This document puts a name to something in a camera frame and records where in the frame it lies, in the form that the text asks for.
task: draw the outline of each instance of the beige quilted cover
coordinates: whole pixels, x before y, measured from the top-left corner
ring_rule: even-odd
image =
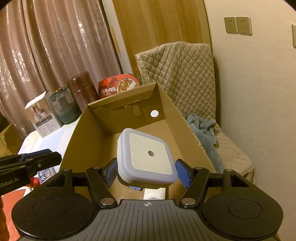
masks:
[[[215,119],[215,77],[211,47],[208,44],[176,42],[164,44],[136,55],[142,84],[159,82],[184,118],[196,113],[204,119]],[[255,169],[217,125],[217,151],[225,164],[256,182]]]

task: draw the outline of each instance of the wooden door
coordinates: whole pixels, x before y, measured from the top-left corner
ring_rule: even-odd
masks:
[[[210,44],[203,0],[113,0],[133,73],[135,54],[164,43]]]

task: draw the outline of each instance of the red floor mat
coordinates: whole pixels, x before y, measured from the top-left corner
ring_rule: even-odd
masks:
[[[4,204],[4,213],[6,216],[6,224],[9,231],[9,241],[16,241],[20,238],[11,219],[11,211],[18,200],[24,196],[25,190],[13,191],[3,195],[2,200]]]

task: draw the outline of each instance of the light switch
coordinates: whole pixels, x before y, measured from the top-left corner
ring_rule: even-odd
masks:
[[[292,24],[293,46],[296,48],[296,25]]]
[[[227,33],[237,34],[237,23],[235,17],[225,17],[224,23]]]
[[[252,34],[251,19],[249,17],[236,17],[239,34]]]

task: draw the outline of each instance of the open cardboard box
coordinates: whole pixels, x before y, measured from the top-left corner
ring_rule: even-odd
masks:
[[[159,115],[150,116],[152,110]],[[94,166],[105,166],[116,157],[117,139],[125,128],[133,128],[163,139],[174,160],[183,159],[191,167],[214,168],[200,141],[185,119],[157,83],[141,86],[89,104],[71,137],[61,169],[85,172]],[[85,196],[86,190],[75,189]],[[142,199],[143,192],[122,185],[117,179],[110,188],[121,199]],[[167,198],[178,201],[185,188],[178,179],[167,192]]]
[[[12,124],[9,124],[0,133],[0,157],[17,154],[22,146],[23,140]]]

